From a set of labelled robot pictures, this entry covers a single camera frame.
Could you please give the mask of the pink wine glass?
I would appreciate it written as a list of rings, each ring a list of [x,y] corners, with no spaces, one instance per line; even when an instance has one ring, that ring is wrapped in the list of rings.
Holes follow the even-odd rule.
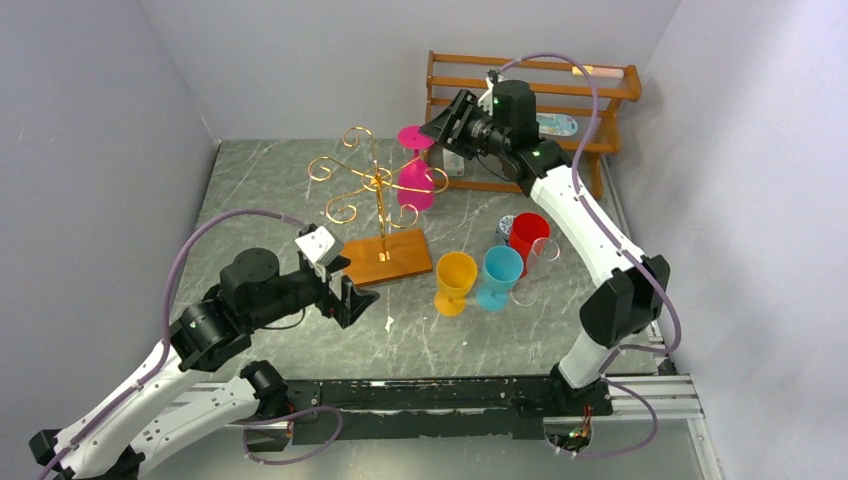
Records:
[[[429,175],[428,165],[421,158],[434,141],[420,132],[420,127],[410,125],[402,128],[397,135],[398,142],[413,151],[413,159],[401,168],[395,184],[397,201],[401,206],[409,205],[418,212],[429,209],[434,202],[434,181]]]

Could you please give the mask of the gold wire wine glass rack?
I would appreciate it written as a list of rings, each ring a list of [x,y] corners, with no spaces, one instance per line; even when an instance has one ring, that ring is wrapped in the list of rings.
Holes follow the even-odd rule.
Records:
[[[435,195],[447,187],[443,185],[424,189],[399,183],[403,169],[422,159],[421,146],[414,146],[413,157],[391,169],[380,163],[376,137],[367,127],[348,128],[342,135],[342,143],[347,148],[356,149],[363,138],[367,139],[370,147],[370,165],[367,168],[358,170],[330,156],[316,157],[307,167],[308,176],[314,182],[331,179],[337,168],[349,172],[360,181],[355,190],[337,195],[325,204],[324,216],[336,225],[349,224],[358,217],[358,208],[351,202],[353,197],[365,193],[374,196],[379,234],[345,243],[342,255],[350,260],[344,269],[345,275],[356,286],[366,287],[432,272],[433,261],[425,234],[416,226],[420,217],[419,209],[410,203],[403,203],[398,215],[392,216],[387,208],[387,198],[392,191]]]

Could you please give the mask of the orange wine glass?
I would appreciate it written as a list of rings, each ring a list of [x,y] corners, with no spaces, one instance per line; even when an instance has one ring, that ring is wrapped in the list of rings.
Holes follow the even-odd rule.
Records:
[[[443,255],[436,266],[438,291],[433,299],[436,310],[444,316],[461,314],[477,274],[477,264],[469,254],[452,251]]]

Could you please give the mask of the red wine glass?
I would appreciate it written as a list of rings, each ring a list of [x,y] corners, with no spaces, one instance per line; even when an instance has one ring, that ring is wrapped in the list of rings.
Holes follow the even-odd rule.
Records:
[[[526,263],[534,242],[540,238],[549,238],[550,233],[550,225],[543,216],[523,212],[513,220],[508,245],[518,252],[522,262]]]

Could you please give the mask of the light blue wine glass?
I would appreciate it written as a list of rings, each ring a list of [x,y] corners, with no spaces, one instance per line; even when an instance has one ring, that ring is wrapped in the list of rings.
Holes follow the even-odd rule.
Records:
[[[483,258],[482,284],[476,291],[479,306],[489,312],[503,310],[523,270],[524,260],[516,250],[507,245],[490,248]]]

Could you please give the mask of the clear wine glass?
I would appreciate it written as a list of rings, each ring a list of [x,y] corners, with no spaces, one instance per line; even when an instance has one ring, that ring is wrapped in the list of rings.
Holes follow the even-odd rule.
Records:
[[[561,249],[556,240],[549,237],[536,239],[526,258],[526,275],[510,292],[512,301],[519,306],[535,304],[541,297],[541,286],[560,256]]]

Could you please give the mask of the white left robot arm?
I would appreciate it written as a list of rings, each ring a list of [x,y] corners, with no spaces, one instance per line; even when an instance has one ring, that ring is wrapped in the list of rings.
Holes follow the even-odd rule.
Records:
[[[95,409],[68,427],[41,430],[30,439],[29,449],[43,468],[41,478],[137,479],[228,423],[292,414],[289,386],[267,360],[248,363],[204,399],[172,412],[165,409],[251,347],[252,335],[269,324],[315,307],[347,328],[379,297],[347,276],[335,294],[330,278],[304,254],[295,271],[283,274],[275,253],[242,251]]]

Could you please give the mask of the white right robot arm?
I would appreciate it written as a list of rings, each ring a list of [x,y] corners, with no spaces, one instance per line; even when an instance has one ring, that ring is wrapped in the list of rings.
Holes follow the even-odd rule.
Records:
[[[459,91],[419,131],[466,159],[497,157],[506,176],[552,218],[587,267],[596,290],[580,308],[578,339],[553,371],[561,380],[549,389],[553,408],[571,415],[586,404],[587,386],[600,378],[621,342],[659,317],[670,266],[661,255],[646,256],[620,231],[584,189],[576,156],[541,136],[528,83],[500,81],[489,94],[491,106],[484,108],[474,93]]]

